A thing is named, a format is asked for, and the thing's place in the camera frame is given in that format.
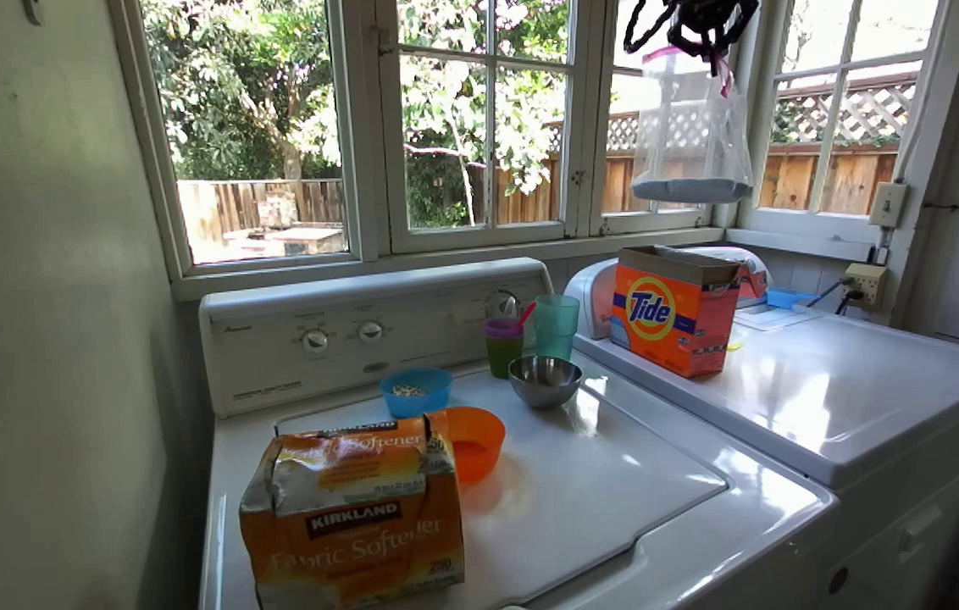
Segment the blue plastic bowl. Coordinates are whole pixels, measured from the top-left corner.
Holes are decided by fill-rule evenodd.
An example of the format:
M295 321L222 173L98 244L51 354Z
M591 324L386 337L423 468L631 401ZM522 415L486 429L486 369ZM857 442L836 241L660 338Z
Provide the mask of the blue plastic bowl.
M406 369L378 382L378 398L396 421L434 415L450 401L445 369Z

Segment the white dryer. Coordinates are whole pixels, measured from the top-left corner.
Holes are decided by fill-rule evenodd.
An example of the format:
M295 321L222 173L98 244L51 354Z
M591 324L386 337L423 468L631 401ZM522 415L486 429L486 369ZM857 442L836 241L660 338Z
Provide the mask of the white dryer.
M746 247L670 247L737 267L726 365L676 377L609 338L612 264L577 270L579 346L836 495L817 602L927 610L959 539L959 342L831 312L770 307L770 267Z

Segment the clear plastic zip bag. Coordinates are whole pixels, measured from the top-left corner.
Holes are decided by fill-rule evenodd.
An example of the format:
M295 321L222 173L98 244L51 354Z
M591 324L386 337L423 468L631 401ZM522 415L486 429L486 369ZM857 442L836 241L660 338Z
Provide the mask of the clear plastic zip bag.
M644 76L649 88L640 113L634 195L702 207L750 200L753 156L731 67L658 48L644 59Z

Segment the white washing machine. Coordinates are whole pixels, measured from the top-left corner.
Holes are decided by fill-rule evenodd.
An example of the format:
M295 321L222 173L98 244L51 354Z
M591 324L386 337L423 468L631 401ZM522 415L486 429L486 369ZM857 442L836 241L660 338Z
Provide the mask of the white washing machine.
M541 262L504 256L210 294L198 602L262 610L240 498L275 433L396 424L378 382L445 369L440 410L485 408L504 424L498 468L457 481L463 581L360 610L814 610L831 490L598 364L552 410L492 377L493 298L528 306L546 292Z

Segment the blue plastic scoop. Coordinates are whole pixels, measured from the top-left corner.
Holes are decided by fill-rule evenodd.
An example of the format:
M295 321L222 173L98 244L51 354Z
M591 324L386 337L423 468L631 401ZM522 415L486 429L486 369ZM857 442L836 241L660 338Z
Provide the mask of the blue plastic scoop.
M770 307L800 307L800 306L805 306L814 294L805 294L805 292L779 292L779 287L770 287L765 292L765 306Z

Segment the wall power outlet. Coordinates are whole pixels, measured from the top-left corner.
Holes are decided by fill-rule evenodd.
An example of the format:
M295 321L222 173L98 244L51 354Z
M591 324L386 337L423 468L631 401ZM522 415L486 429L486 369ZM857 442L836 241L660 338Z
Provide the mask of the wall power outlet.
M843 270L843 280L853 287L853 294L862 307L875 307L881 301L885 267L881 264L849 264Z

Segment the steel metal bowl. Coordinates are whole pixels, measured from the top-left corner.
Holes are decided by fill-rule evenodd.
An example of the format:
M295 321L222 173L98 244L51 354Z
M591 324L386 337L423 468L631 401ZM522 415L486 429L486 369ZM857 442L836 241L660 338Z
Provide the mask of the steel metal bowl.
M583 369L555 355L518 355L509 365L509 382L532 410L562 408L583 382Z

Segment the orange Tide detergent box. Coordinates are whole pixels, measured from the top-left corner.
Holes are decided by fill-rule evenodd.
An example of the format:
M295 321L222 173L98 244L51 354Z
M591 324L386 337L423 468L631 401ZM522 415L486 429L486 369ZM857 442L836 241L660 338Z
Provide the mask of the orange Tide detergent box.
M698 380L726 365L737 267L670 247L625 247L612 264L609 338Z

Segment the Kirkland fabric softener box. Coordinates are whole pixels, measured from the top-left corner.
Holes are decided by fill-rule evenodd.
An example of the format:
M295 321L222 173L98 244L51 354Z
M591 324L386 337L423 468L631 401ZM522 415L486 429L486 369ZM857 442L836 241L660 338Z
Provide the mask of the Kirkland fabric softener box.
M429 416L275 433L240 498L262 610L360 610L463 581L454 452Z

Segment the teal plastic cup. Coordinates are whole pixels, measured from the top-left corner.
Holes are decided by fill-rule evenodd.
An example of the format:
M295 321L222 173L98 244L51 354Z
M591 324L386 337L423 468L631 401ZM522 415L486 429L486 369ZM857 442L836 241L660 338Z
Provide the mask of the teal plastic cup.
M579 301L541 294L526 321L522 348L528 355L568 360L577 342Z

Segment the orange plastic bowl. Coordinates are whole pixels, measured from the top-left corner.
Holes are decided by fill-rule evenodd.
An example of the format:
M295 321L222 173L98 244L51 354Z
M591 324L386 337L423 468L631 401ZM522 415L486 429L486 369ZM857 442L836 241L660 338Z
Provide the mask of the orange plastic bowl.
M500 456L504 424L485 408L446 408L434 415L434 429L450 444L457 481L481 485Z

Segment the green and pink cup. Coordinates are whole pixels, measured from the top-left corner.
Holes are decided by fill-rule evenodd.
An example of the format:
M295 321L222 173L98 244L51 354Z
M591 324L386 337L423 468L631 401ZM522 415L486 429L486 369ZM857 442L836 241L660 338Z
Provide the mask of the green and pink cup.
M485 321L485 354L493 380L522 355L522 312L516 294L498 294Z

